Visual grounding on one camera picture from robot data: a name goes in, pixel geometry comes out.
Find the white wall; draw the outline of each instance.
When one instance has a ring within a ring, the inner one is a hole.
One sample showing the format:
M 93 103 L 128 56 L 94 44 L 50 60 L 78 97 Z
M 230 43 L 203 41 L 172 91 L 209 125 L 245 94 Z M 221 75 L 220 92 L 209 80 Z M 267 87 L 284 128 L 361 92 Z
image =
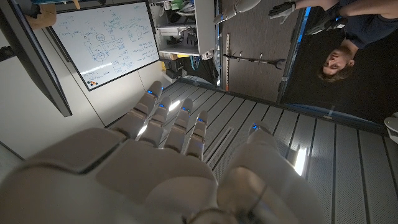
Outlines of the white wall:
M 0 46 L 7 44 L 0 33 Z M 60 58 L 47 56 L 73 116 L 62 116 L 35 86 L 17 57 L 0 62 L 0 141 L 23 158 L 82 129 L 103 127 L 75 79 L 61 66 Z
M 0 183 L 22 160 L 0 144 Z
M 58 112 L 17 57 L 0 62 L 0 141 L 23 158 L 83 129 L 111 123 L 127 113 L 153 81 L 160 80 L 164 87 L 170 84 L 157 62 L 89 92 L 45 32 L 36 30 L 35 34 L 60 80 L 73 115 L 64 118 Z M 0 46 L 5 45 L 8 43 L 0 33 Z

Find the wooden shelf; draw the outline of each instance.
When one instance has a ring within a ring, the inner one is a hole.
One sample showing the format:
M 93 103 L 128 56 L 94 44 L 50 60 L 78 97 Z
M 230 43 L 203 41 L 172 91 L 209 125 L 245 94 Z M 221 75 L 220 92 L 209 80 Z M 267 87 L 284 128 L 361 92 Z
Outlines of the wooden shelf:
M 182 44 L 167 45 L 163 49 L 160 49 L 161 53 L 169 54 L 186 54 L 192 56 L 200 56 L 198 47 L 187 47 Z

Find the dark carpet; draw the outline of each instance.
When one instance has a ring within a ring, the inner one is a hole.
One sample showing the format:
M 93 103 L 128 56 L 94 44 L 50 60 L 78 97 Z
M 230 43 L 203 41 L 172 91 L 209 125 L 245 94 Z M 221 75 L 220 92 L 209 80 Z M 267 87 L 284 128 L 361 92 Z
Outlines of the dark carpet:
M 306 30 L 323 15 L 313 8 Z M 338 30 L 306 35 L 300 43 L 282 103 L 318 106 L 383 124 L 398 111 L 398 30 L 359 50 L 354 73 L 336 83 L 321 81 L 316 72 L 327 55 L 341 44 Z

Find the whiteboard frame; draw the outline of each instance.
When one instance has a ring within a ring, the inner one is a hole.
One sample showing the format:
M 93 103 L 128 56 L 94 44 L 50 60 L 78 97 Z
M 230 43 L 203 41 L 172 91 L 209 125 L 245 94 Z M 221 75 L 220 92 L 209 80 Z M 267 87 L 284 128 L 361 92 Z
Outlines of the whiteboard frame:
M 140 2 L 144 2 L 144 3 L 146 4 L 146 6 L 147 6 L 147 12 L 148 12 L 148 16 L 149 16 L 149 22 L 150 22 L 150 26 L 152 27 L 152 35 L 154 36 L 154 40 L 155 40 L 157 56 L 160 58 L 159 49 L 157 48 L 157 42 L 156 42 L 156 36 L 155 36 L 155 34 L 156 34 L 156 29 L 155 29 L 154 21 L 153 21 L 153 18 L 152 18 L 152 14 L 150 13 L 150 7 L 149 7 L 149 2 L 148 2 L 148 0 L 140 0 L 140 1 L 134 1 L 134 2 L 123 2 L 123 3 L 110 4 L 110 5 L 105 5 L 105 6 L 93 6 L 93 7 L 86 7 L 86 8 L 83 8 L 83 9 L 62 10 L 62 11 L 57 12 L 57 14 L 66 13 L 66 12 L 84 11 L 84 10 L 90 10 L 90 9 L 99 9 L 99 8 L 103 8 L 103 7 L 113 7 L 113 6 L 120 6 L 120 5 L 127 5 L 127 4 L 135 4 L 135 3 L 140 3 Z M 53 40 L 54 40 L 55 43 L 58 45 L 59 49 L 63 52 L 63 54 L 66 55 L 65 60 L 66 60 L 67 62 L 70 62 L 70 63 L 73 65 L 73 68 L 75 68 L 76 72 L 79 74 L 79 77 L 81 78 L 82 82 L 85 84 L 85 87 L 87 88 L 88 91 L 93 91 L 93 90 L 95 90 L 95 89 L 97 89 L 97 88 L 99 88 L 99 87 L 101 87 L 101 86 L 103 86 L 103 85 L 106 85 L 106 84 L 108 84 L 108 83 L 110 83 L 110 82 L 113 82 L 113 81 L 117 80 L 118 78 L 124 77 L 124 76 L 126 76 L 126 75 L 128 75 L 128 74 L 131 74 L 131 73 L 133 73 L 133 72 L 135 72 L 135 71 L 137 71 L 137 70 L 140 70 L 140 69 L 142 69 L 142 68 L 144 68 L 144 67 L 146 67 L 146 66 L 148 66 L 148 65 L 152 65 L 153 63 L 156 63 L 156 62 L 159 61 L 159 59 L 158 59 L 158 60 L 155 60 L 155 61 L 153 61 L 153 62 L 151 62 L 151 63 L 148 63 L 148 64 L 146 64 L 146 65 L 144 65 L 144 66 L 141 66 L 141 67 L 139 67 L 139 68 L 137 68 L 137 69 L 134 69 L 133 71 L 127 72 L 127 73 L 125 73 L 125 74 L 123 74 L 123 75 L 118 76 L 117 78 L 114 78 L 114 79 L 112 79 L 112 80 L 110 80 L 110 81 L 107 81 L 106 83 L 100 84 L 100 85 L 98 85 L 98 86 L 96 86 L 96 87 L 90 89 L 90 88 L 88 88 L 88 85 L 87 85 L 86 81 L 84 80 L 84 78 L 83 78 L 82 75 L 80 74 L 79 69 L 77 69 L 75 63 L 73 62 L 73 60 L 72 60 L 72 58 L 71 58 L 71 56 L 69 56 L 68 51 L 67 51 L 66 48 L 63 46 L 61 40 L 59 39 L 58 35 L 56 34 L 56 32 L 54 31 L 54 29 L 52 28 L 52 26 L 50 26 L 50 27 L 48 27 L 48 28 L 49 28 L 49 30 L 50 30 L 49 33 L 50 33 L 50 35 L 52 36 Z

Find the cardboard box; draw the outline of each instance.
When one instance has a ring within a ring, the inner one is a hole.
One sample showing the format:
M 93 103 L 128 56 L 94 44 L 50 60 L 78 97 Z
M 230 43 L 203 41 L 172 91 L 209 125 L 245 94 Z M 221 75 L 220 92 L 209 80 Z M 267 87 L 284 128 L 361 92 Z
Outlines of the cardboard box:
M 169 59 L 169 60 L 176 60 L 178 59 L 176 54 L 169 54 L 169 53 L 160 53 L 159 52 L 159 57 L 164 58 L 164 59 Z

